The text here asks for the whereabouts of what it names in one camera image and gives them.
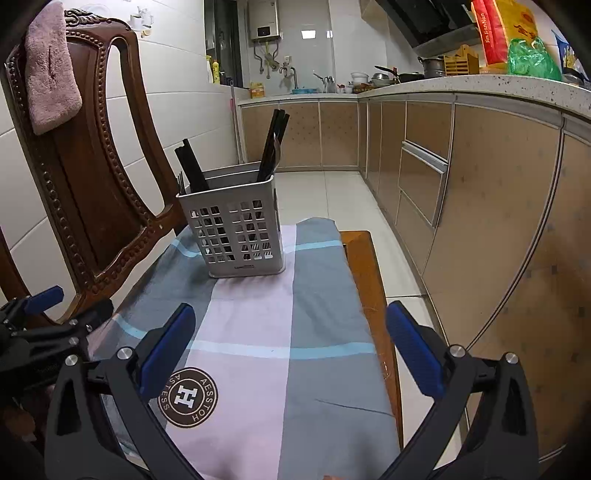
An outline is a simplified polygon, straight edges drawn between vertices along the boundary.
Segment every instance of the pink towel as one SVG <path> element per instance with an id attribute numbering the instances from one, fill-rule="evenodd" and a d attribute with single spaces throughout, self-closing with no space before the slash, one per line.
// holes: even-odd
<path id="1" fill-rule="evenodd" d="M 29 25 L 25 49 L 29 114 L 35 135 L 42 135 L 66 123 L 82 107 L 61 2 L 48 4 Z"/>

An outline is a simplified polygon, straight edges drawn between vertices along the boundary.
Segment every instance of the blue gripper pad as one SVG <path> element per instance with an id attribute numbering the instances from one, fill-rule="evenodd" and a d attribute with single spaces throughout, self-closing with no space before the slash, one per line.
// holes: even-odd
<path id="1" fill-rule="evenodd" d="M 386 328 L 423 395 L 438 400 L 445 392 L 443 367 L 420 333 L 420 327 L 400 301 L 386 309 Z"/>
<path id="2" fill-rule="evenodd" d="M 195 331 L 195 312 L 191 305 L 182 303 L 167 323 L 156 330 L 163 330 L 162 337 L 144 361 L 139 372 L 139 396 L 145 402 L 162 393 L 183 352 Z"/>
<path id="3" fill-rule="evenodd" d="M 33 295 L 25 304 L 25 314 L 38 315 L 64 299 L 64 291 L 59 286 L 48 288 L 37 295 Z"/>

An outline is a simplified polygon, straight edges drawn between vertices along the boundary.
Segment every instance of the cabinet door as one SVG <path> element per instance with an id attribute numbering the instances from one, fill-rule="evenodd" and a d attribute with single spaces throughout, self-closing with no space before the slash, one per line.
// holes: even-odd
<path id="1" fill-rule="evenodd" d="M 374 193 L 379 184 L 379 154 L 382 150 L 382 103 L 369 103 L 368 181 Z"/>
<path id="2" fill-rule="evenodd" d="M 359 169 L 365 177 L 368 162 L 368 103 L 359 102 Z"/>
<path id="3" fill-rule="evenodd" d="M 413 259 L 417 271 L 423 271 L 433 242 L 433 227 L 403 193 L 396 218 L 396 230 Z"/>
<path id="4" fill-rule="evenodd" d="M 261 161 L 273 110 L 276 108 L 279 108 L 278 103 L 242 107 L 242 125 L 248 161 Z"/>
<path id="5" fill-rule="evenodd" d="M 357 165 L 357 103 L 320 102 L 322 164 Z"/>
<path id="6" fill-rule="evenodd" d="M 281 103 L 290 121 L 281 144 L 280 167 L 320 165 L 318 102 Z"/>
<path id="7" fill-rule="evenodd" d="M 408 102 L 406 139 L 447 160 L 452 104 Z"/>
<path id="8" fill-rule="evenodd" d="M 391 220 L 398 212 L 398 172 L 400 148 L 404 140 L 405 102 L 382 102 L 382 152 L 379 168 L 378 198 Z"/>
<path id="9" fill-rule="evenodd" d="M 591 146 L 566 135 L 556 194 L 534 255 L 470 350 L 495 359 L 517 353 L 534 402 L 540 455 L 566 442 L 591 400 L 590 182 Z"/>
<path id="10" fill-rule="evenodd" d="M 522 266 L 547 202 L 560 132 L 456 106 L 446 198 L 423 280 L 450 343 L 468 345 Z"/>
<path id="11" fill-rule="evenodd" d="M 437 201 L 442 187 L 441 182 L 444 178 L 444 175 L 431 165 L 406 150 L 402 151 L 398 184 L 408 198 L 421 210 L 431 225 L 435 224 Z"/>

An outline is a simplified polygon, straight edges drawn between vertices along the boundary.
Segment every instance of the screw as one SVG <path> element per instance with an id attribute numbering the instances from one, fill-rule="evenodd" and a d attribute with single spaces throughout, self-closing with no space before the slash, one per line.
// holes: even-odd
<path id="1" fill-rule="evenodd" d="M 124 346 L 117 351 L 117 358 L 119 360 L 127 360 L 134 354 L 134 351 L 128 346 Z"/>
<path id="2" fill-rule="evenodd" d="M 511 365 L 515 365 L 517 362 L 519 362 L 519 357 L 516 353 L 508 352 L 505 354 L 505 360 L 507 360 L 507 362 Z"/>
<path id="3" fill-rule="evenodd" d="M 464 355 L 466 355 L 466 350 L 460 345 L 452 345 L 449 348 L 449 352 L 455 358 L 462 358 Z"/>
<path id="4" fill-rule="evenodd" d="M 66 365 L 68 367 L 73 367 L 78 363 L 78 357 L 76 355 L 68 355 L 66 357 Z"/>

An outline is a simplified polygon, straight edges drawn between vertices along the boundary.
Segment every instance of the speckled countertop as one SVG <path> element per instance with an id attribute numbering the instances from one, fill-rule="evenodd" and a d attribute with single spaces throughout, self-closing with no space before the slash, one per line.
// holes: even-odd
<path id="1" fill-rule="evenodd" d="M 366 99 L 384 95 L 418 92 L 486 93 L 517 99 L 534 100 L 555 106 L 591 120 L 591 92 L 568 83 L 512 75 L 465 75 L 391 85 L 358 95 L 315 93 L 281 95 L 238 101 L 238 105 L 288 100 Z"/>

